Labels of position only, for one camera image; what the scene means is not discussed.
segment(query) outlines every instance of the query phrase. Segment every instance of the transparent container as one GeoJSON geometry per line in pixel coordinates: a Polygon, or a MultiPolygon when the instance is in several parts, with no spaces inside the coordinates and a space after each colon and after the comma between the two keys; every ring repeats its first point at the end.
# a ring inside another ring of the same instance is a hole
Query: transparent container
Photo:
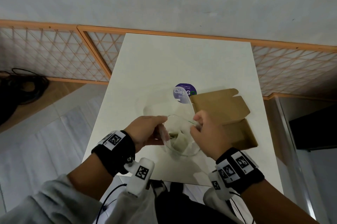
{"type": "Polygon", "coordinates": [[[150,90],[150,93],[136,101],[138,115],[167,116],[160,135],[170,153],[182,156],[193,156],[200,150],[190,134],[191,126],[198,123],[191,100],[182,87],[162,87],[150,90]]]}

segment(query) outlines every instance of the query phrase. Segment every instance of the cardboard box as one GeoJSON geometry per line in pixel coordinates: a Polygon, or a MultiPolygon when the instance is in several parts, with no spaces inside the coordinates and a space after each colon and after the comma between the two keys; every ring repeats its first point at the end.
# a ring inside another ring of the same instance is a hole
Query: cardboard box
{"type": "Polygon", "coordinates": [[[238,90],[231,88],[191,95],[195,112],[207,111],[222,124],[233,146],[239,150],[257,147],[257,141],[245,117],[250,113],[238,90]]]}

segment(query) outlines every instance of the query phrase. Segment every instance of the person's left hand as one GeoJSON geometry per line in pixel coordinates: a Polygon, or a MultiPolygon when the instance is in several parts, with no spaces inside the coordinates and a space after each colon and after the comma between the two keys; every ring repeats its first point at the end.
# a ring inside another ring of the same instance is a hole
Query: person's left hand
{"type": "Polygon", "coordinates": [[[166,120],[166,116],[140,116],[124,129],[134,142],[136,153],[145,145],[163,145],[158,126],[166,120]]]}

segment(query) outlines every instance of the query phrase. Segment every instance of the black wristband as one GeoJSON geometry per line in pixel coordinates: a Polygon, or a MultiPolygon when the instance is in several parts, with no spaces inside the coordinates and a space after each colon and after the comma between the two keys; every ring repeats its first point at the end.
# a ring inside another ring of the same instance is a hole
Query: black wristband
{"type": "Polygon", "coordinates": [[[216,164],[225,186],[233,188],[239,194],[265,178],[244,153],[233,147],[223,153],[217,159],[216,164]]]}
{"type": "MultiPolygon", "coordinates": [[[[125,170],[124,165],[129,160],[133,160],[135,158],[136,148],[134,146],[134,142],[131,137],[127,134],[127,132],[121,130],[125,137],[122,138],[112,150],[104,146],[104,141],[102,144],[98,144],[91,153],[95,153],[98,158],[101,160],[103,166],[108,171],[109,174],[115,176],[119,172],[121,174],[127,174],[128,171],[125,170]]],[[[109,138],[114,133],[107,135],[105,138],[109,140],[109,138]]]]}

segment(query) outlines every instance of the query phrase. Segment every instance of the white table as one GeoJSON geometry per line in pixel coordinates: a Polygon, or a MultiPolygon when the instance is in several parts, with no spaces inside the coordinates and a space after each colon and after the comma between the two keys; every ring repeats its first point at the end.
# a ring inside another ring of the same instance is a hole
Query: white table
{"type": "MultiPolygon", "coordinates": [[[[112,130],[124,129],[139,115],[135,101],[156,84],[192,84],[197,93],[236,88],[251,113],[247,120],[258,147],[247,150],[266,179],[283,192],[250,43],[126,34],[91,134],[84,159],[112,130]]],[[[211,186],[215,161],[202,152],[174,160],[164,146],[146,146],[136,160],[155,162],[152,179],[211,186]]]]}

